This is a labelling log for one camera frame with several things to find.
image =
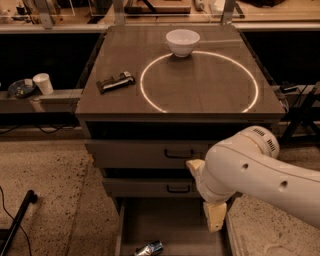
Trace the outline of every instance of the paper cup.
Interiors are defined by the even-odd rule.
[[[53,93],[50,77],[46,73],[40,73],[33,77],[33,82],[39,87],[42,94],[47,95]]]

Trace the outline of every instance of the cabinet top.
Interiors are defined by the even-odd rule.
[[[178,28],[200,35],[188,57],[172,55],[165,42],[166,34]],[[100,94],[98,81],[124,71],[134,76],[134,85]],[[80,118],[250,114],[280,118],[284,111],[233,26],[144,25],[107,31],[76,113]]]

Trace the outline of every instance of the open drawer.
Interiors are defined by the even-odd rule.
[[[210,233],[201,198],[130,198],[122,202],[116,256],[160,240],[161,255],[230,255],[222,231]]]

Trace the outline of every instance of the speckled floor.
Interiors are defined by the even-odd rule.
[[[101,174],[88,159],[81,131],[61,134],[0,137],[5,206],[15,215],[28,190],[39,196],[22,222],[34,256],[114,255],[119,220]],[[320,147],[313,144],[285,146],[280,153],[283,161],[318,170],[319,157]],[[237,255],[320,255],[319,230],[268,204],[243,196],[230,213]],[[10,225],[0,206],[0,228]],[[8,255],[29,255],[21,230]]]
[[[15,215],[28,190],[38,195],[22,222],[32,255],[114,255],[118,214],[92,167],[83,139],[0,137],[0,186]],[[0,207],[0,228],[12,221]],[[8,255],[29,255],[18,230]]]

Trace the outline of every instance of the wrapper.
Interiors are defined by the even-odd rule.
[[[137,249],[134,256],[159,255],[163,251],[163,245],[160,241],[154,241]]]

